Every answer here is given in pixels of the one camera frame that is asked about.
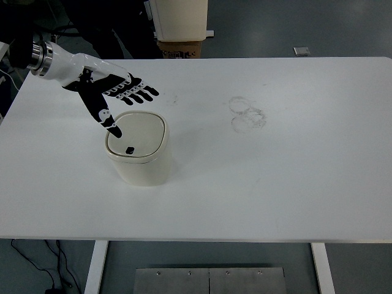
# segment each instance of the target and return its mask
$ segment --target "person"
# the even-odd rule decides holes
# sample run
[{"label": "person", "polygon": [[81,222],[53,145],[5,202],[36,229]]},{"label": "person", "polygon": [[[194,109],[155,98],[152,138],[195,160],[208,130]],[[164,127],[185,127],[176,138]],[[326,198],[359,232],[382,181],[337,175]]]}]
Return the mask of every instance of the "person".
[{"label": "person", "polygon": [[124,59],[114,32],[134,59],[163,58],[143,0],[61,0],[61,3],[69,20],[100,58]]}]

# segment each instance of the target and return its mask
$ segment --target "robot finger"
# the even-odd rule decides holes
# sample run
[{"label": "robot finger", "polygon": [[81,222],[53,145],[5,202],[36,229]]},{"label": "robot finger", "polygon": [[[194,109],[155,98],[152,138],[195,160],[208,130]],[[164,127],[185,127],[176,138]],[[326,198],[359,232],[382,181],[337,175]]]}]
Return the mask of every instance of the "robot finger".
[{"label": "robot finger", "polygon": [[146,101],[149,101],[149,102],[153,101],[153,98],[152,98],[149,94],[147,94],[146,92],[144,92],[143,90],[137,91],[136,94],[142,96]]}]

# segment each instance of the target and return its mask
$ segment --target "robotic hand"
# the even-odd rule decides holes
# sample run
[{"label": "robotic hand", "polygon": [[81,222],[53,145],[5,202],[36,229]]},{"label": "robotic hand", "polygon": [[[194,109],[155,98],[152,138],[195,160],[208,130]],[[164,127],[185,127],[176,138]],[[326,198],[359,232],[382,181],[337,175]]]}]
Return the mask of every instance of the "robotic hand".
[{"label": "robotic hand", "polygon": [[[10,46],[10,63],[16,67],[20,54]],[[64,89],[76,91],[92,117],[117,138],[122,133],[113,119],[103,97],[112,96],[128,105],[152,101],[159,93],[142,79],[126,69],[90,55],[73,55],[51,42],[33,43],[32,55],[27,66],[33,75],[45,80],[57,80]]]}]

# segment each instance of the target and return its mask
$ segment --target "white table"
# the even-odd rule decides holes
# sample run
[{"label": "white table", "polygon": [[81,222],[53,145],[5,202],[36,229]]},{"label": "white table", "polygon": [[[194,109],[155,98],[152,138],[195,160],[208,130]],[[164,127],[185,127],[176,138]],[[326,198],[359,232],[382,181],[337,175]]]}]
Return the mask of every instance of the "white table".
[{"label": "white table", "polygon": [[390,59],[118,63],[161,93],[107,101],[167,119],[168,182],[124,183],[78,94],[29,76],[0,126],[0,238],[392,242]]}]

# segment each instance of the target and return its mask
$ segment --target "small white object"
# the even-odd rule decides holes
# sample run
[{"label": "small white object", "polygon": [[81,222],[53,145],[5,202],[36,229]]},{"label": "small white object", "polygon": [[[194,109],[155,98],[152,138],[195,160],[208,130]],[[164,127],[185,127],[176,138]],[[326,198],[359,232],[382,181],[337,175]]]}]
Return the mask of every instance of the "small white object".
[{"label": "small white object", "polygon": [[153,112],[128,111],[119,115],[116,123],[122,137],[108,132],[105,146],[120,177],[135,186],[163,184],[172,162],[166,120]]},{"label": "small white object", "polygon": [[311,52],[308,47],[293,47],[295,56],[309,56]]},{"label": "small white object", "polygon": [[208,0],[150,0],[149,3],[159,41],[206,39]]}]

